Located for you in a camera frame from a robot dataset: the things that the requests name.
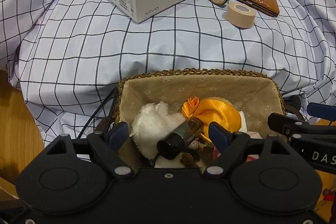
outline beige floral fabric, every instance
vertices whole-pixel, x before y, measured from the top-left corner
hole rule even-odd
[[[284,113],[277,85],[264,77],[215,74],[149,76],[125,80],[121,82],[120,90],[116,121],[125,121],[128,125],[147,103],[164,101],[170,111],[176,112],[191,96],[229,100],[238,111],[244,112],[248,131],[259,132],[263,138],[271,133],[267,125],[269,114]],[[131,167],[141,166],[132,140],[120,149],[119,155]]]

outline silver screw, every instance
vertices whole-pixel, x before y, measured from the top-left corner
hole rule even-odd
[[[296,138],[296,139],[299,139],[301,138],[302,136],[300,134],[293,134],[292,138]]]
[[[207,168],[207,172],[211,175],[220,175],[224,172],[224,169],[220,166],[210,166]]]
[[[305,221],[302,222],[302,224],[313,224],[313,220],[306,219]]]
[[[166,174],[165,174],[165,178],[167,178],[167,179],[171,179],[173,176],[174,176],[174,175],[171,174],[171,173],[166,173]]]
[[[25,224],[35,224],[35,221],[32,219],[26,219]]]
[[[132,170],[130,169],[130,167],[127,167],[127,166],[118,166],[114,169],[114,172],[117,175],[125,176],[125,175],[128,175],[129,173],[131,173]]]

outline beige tape roll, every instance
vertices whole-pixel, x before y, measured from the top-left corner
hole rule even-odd
[[[227,7],[226,20],[240,28],[251,28],[255,19],[256,10],[245,4],[231,1]]]

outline white fur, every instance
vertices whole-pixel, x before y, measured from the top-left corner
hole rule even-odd
[[[157,142],[184,121],[181,113],[168,114],[168,104],[164,102],[144,105],[132,123],[134,142],[144,157],[155,158]]]

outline triangular cutout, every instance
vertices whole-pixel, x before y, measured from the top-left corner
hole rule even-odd
[[[58,141],[47,153],[47,155],[55,155],[55,154],[65,154],[67,152],[67,148],[63,141]]]
[[[271,154],[289,155],[290,153],[284,148],[279,141],[272,143]]]

